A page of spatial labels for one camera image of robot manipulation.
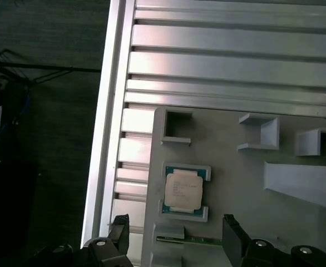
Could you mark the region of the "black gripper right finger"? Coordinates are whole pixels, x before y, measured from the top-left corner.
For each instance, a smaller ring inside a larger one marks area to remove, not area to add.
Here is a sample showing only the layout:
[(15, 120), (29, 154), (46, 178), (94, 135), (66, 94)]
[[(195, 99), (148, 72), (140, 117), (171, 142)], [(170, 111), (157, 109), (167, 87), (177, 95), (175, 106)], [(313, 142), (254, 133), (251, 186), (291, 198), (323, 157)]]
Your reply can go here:
[(326, 253), (298, 245), (285, 253), (263, 239), (251, 239), (232, 214), (223, 215), (223, 249), (232, 266), (326, 267)]

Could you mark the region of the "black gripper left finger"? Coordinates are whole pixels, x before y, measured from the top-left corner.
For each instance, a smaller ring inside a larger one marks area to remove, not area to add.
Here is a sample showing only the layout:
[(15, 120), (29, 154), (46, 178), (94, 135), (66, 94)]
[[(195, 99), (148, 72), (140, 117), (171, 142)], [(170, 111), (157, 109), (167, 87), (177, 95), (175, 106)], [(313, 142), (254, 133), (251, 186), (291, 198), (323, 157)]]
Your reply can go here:
[(49, 246), (37, 254), (38, 266), (132, 266), (127, 257), (130, 218), (117, 215), (107, 237), (95, 238), (78, 250), (68, 244)]

